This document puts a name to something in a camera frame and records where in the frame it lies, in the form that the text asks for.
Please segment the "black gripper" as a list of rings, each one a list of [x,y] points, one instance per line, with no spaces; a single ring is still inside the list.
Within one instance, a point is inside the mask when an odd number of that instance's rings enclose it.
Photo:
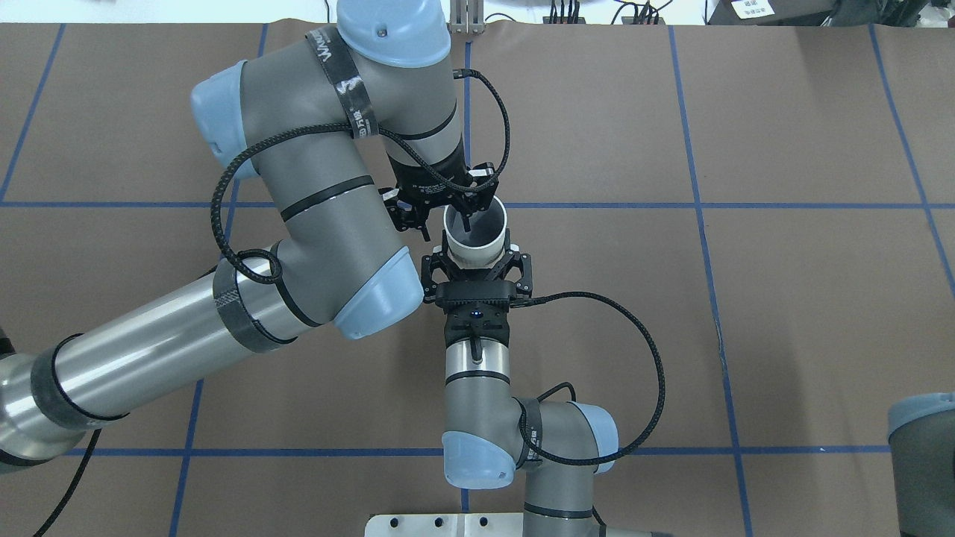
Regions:
[[[434,163],[432,167],[437,174],[458,187],[481,187],[481,191],[463,192],[445,186],[419,164],[410,163],[410,155],[394,142],[386,143],[386,155],[396,179],[395,187],[379,189],[389,217],[397,228],[415,228],[426,242],[430,241],[427,222],[430,211],[451,205],[458,211],[458,233],[471,233],[473,214],[488,210],[497,190],[495,167],[491,162],[468,167],[462,142],[458,143],[449,157]]]
[[[440,251],[421,258],[423,302],[436,304],[445,316],[447,349],[465,342],[480,349],[480,339],[510,344],[508,312],[511,306],[532,296],[532,256],[514,248],[510,228],[504,229],[501,257],[491,268],[463,269],[451,255],[448,232],[441,232]]]

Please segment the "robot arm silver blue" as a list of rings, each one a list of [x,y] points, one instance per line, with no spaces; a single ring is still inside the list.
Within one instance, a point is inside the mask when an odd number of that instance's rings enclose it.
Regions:
[[[400,232],[449,205],[469,229],[497,175],[466,164],[439,1],[341,1],[336,23],[195,85],[222,164],[211,272],[37,356],[2,354],[2,472],[323,325],[362,339],[415,312]]]
[[[594,504],[595,479],[640,448],[659,424],[666,397],[662,357],[648,328],[618,302],[592,292],[532,295],[531,258],[513,247],[504,224],[447,224],[441,244],[422,260],[425,301],[446,316],[445,401],[441,442],[445,478],[458,489],[501,489],[525,472],[522,536],[633,536],[607,526]],[[508,314],[560,299],[584,298],[621,313],[648,344],[657,395],[648,424],[621,445],[616,422],[601,406],[552,391],[515,397],[510,381]]]

